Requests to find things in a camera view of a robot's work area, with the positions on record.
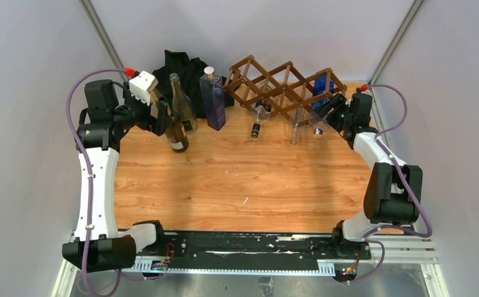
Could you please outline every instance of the wooden table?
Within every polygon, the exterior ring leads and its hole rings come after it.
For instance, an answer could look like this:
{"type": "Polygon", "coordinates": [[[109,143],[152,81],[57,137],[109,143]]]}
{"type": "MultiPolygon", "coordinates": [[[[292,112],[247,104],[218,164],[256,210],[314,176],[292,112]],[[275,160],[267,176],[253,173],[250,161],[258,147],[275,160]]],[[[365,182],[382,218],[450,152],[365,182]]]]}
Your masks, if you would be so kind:
{"type": "MultiPolygon", "coordinates": [[[[347,97],[361,84],[347,84],[347,97]]],[[[258,139],[244,108],[226,109],[217,132],[199,120],[190,146],[133,129],[121,142],[114,193],[118,227],[160,220],[165,229],[330,232],[362,209],[371,174],[334,130],[313,138],[271,119],[258,139]]]]}

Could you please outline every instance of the square blue bottle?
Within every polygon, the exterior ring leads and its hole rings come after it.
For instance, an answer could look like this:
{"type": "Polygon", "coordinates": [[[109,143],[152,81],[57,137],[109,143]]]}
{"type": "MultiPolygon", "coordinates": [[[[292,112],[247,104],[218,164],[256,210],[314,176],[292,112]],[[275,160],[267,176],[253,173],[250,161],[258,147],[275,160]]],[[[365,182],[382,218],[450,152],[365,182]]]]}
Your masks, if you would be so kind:
{"type": "Polygon", "coordinates": [[[214,74],[214,68],[206,67],[199,79],[201,96],[207,115],[207,124],[219,131],[225,125],[225,99],[223,98],[222,77],[214,74]]]}

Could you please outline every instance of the white wall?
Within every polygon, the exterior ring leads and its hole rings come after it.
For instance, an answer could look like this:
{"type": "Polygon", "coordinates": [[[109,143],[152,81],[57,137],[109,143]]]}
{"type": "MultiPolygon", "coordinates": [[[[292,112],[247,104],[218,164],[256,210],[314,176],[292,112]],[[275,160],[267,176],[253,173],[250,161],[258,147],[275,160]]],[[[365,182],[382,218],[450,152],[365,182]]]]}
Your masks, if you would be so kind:
{"type": "MultiPolygon", "coordinates": [[[[451,296],[479,296],[479,1],[427,1],[380,82],[407,97],[391,133],[424,171],[422,205],[451,296]]],[[[378,91],[386,126],[400,100],[378,91]]]]}
{"type": "Polygon", "coordinates": [[[368,80],[412,0],[93,0],[123,63],[148,70],[163,50],[186,51],[220,75],[253,54],[270,70],[289,60],[305,76],[332,67],[368,80]]]}
{"type": "Polygon", "coordinates": [[[0,296],[51,293],[79,213],[66,95],[110,66],[77,1],[0,1],[0,296]]]}

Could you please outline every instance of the red connector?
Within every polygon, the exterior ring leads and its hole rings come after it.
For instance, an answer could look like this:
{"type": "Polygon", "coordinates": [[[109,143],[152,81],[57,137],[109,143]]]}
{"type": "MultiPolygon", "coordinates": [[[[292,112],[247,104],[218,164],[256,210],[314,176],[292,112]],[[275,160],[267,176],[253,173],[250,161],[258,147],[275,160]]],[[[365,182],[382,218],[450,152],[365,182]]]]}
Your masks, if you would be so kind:
{"type": "Polygon", "coordinates": [[[125,70],[126,70],[125,75],[128,76],[128,77],[130,77],[130,78],[133,78],[133,77],[135,76],[135,74],[136,74],[136,71],[133,70],[133,69],[130,68],[130,67],[125,67],[125,70]]]}

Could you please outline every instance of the black cover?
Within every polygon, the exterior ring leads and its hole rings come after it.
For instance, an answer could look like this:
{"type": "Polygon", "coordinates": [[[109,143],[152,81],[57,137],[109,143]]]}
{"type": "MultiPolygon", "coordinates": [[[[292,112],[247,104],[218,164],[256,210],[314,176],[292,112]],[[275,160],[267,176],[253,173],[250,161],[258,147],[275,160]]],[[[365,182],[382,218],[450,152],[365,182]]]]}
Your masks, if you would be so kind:
{"type": "MultiPolygon", "coordinates": [[[[175,53],[165,50],[165,66],[154,70],[152,74],[159,80],[159,84],[156,88],[165,96],[169,104],[172,104],[173,94],[169,75],[177,73],[183,91],[191,100],[192,108],[196,116],[204,119],[206,118],[205,106],[203,104],[203,98],[201,97],[199,78],[203,76],[203,69],[207,66],[207,63],[201,61],[199,58],[189,59],[189,56],[185,52],[175,53]]],[[[227,77],[222,75],[222,78],[223,84],[225,84],[227,77]]],[[[225,93],[225,107],[233,105],[234,99],[225,93]]]]}

